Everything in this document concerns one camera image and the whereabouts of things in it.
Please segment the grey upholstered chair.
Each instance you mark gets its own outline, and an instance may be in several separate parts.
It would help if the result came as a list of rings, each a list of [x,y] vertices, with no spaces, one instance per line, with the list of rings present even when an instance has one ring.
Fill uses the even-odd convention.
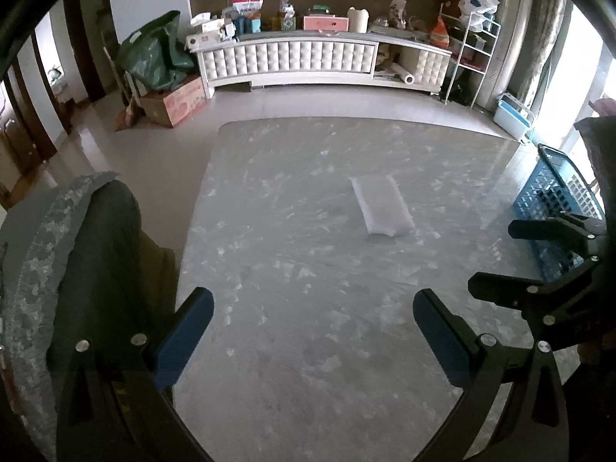
[[[141,319],[176,304],[176,255],[142,229],[139,204],[113,172],[74,178],[16,204],[1,226],[1,376],[9,410],[44,460],[77,343],[135,296]]]

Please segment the green plastic bag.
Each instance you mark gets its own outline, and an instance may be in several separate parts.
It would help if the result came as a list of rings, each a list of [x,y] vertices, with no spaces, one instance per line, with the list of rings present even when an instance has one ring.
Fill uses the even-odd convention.
[[[134,31],[120,45],[115,64],[148,90],[176,89],[198,72],[194,57],[179,40],[179,17],[178,10],[170,10]]]

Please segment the cardboard box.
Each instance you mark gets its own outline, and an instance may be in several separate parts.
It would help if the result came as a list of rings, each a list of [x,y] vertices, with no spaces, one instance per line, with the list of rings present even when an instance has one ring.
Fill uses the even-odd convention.
[[[145,116],[151,122],[174,128],[206,104],[206,94],[198,75],[188,77],[175,90],[151,91],[141,97]]]

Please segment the blue plastic laundry basket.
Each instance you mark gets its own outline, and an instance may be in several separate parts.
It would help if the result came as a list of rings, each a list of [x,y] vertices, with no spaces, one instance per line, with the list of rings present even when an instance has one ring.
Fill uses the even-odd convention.
[[[536,167],[513,203],[519,219],[545,220],[563,213],[604,219],[603,208],[569,156],[544,144],[538,146],[538,155]],[[544,281],[555,281],[582,263],[580,256],[556,242],[531,240],[531,250]]]

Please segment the white tufted tv cabinet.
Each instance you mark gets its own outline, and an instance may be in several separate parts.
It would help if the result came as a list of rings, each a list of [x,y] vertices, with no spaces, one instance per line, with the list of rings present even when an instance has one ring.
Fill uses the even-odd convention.
[[[378,33],[264,32],[205,43],[187,38],[206,93],[227,85],[362,85],[440,93],[451,52]],[[398,63],[415,77],[404,85],[390,70]]]

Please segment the white paper roll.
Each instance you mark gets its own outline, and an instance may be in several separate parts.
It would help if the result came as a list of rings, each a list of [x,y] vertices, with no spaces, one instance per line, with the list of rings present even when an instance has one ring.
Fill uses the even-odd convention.
[[[398,63],[392,63],[390,65],[390,70],[395,73],[397,78],[400,79],[404,83],[404,85],[413,85],[415,83],[415,77],[412,73],[407,71],[404,67],[399,65]]]

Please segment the white metal shelf rack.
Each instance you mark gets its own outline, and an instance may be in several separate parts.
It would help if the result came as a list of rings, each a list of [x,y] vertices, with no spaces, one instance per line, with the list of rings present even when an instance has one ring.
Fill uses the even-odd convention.
[[[501,24],[494,13],[472,12],[465,20],[441,10],[440,17],[449,34],[451,52],[443,101],[450,102],[454,90],[462,92],[462,80],[466,79],[466,92],[471,95],[468,106],[474,107],[495,56]]]

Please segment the white plastic bag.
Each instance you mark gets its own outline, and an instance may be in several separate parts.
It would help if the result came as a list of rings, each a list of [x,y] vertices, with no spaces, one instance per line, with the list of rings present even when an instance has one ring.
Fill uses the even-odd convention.
[[[470,16],[471,13],[496,13],[499,0],[459,0],[459,9],[463,15]]]

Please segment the white blue cooler box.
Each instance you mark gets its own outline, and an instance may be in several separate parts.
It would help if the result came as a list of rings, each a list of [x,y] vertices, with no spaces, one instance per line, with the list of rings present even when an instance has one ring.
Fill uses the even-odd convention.
[[[516,97],[503,93],[498,97],[493,121],[517,142],[534,126],[534,114]]]

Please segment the pink drawer box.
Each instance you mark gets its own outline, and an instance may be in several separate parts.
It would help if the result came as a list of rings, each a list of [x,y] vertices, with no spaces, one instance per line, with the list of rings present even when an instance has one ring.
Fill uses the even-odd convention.
[[[331,15],[307,15],[303,18],[303,29],[311,31],[346,32],[349,19]]]

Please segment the orange bag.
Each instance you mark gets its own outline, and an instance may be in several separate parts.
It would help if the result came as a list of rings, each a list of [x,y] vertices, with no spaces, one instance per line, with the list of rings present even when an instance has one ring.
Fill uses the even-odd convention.
[[[449,48],[449,34],[442,17],[437,17],[437,24],[430,31],[430,44],[440,49]]]

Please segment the small white foam pad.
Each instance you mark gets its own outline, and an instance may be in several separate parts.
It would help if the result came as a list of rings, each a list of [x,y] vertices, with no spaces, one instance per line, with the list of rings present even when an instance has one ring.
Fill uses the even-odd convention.
[[[406,202],[391,175],[352,177],[351,185],[370,235],[399,237],[415,228]]]

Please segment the cream ceramic jar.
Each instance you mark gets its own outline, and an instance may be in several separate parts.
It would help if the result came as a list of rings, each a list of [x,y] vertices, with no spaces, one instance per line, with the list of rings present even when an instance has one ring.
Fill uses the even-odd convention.
[[[351,6],[346,13],[349,21],[348,31],[354,33],[367,33],[370,13],[365,8],[355,8]]]

